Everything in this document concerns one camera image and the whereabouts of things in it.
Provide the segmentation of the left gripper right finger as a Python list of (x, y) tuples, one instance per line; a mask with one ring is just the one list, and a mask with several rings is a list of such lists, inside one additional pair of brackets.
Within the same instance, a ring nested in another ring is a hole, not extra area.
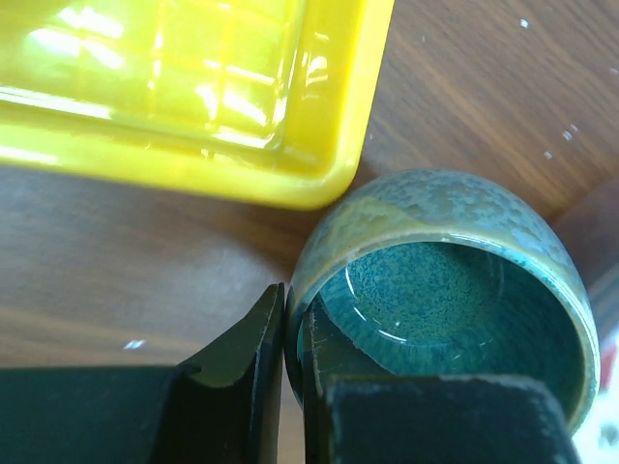
[(308, 463), (576, 463), (547, 388), (518, 376), (397, 377), (321, 309), (302, 323)]

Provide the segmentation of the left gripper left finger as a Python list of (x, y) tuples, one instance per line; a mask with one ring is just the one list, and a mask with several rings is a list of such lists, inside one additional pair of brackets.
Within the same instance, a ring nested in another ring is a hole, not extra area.
[(284, 287), (176, 365), (5, 368), (5, 463), (273, 463)]

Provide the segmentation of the yellow plastic tray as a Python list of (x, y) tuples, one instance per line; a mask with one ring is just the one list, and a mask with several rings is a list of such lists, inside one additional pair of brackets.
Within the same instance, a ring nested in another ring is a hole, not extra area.
[(390, 1), (5, 1), (6, 164), (291, 209), (350, 186)]

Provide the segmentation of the clear pink plastic bin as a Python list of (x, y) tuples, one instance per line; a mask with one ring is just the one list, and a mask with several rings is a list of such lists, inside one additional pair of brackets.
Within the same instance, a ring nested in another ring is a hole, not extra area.
[(601, 386), (574, 436), (584, 463), (618, 461), (618, 180), (596, 188), (553, 228), (588, 292), (601, 350)]

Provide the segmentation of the teal speckled ceramic mug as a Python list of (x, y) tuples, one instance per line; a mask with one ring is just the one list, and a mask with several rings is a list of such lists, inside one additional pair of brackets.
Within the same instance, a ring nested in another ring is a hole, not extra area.
[(350, 193), (295, 267), (284, 355), (303, 388), (303, 319), (327, 316), (346, 345), (397, 376), (523, 375), (586, 419), (601, 355), (584, 284), (549, 225), (470, 173), (415, 169)]

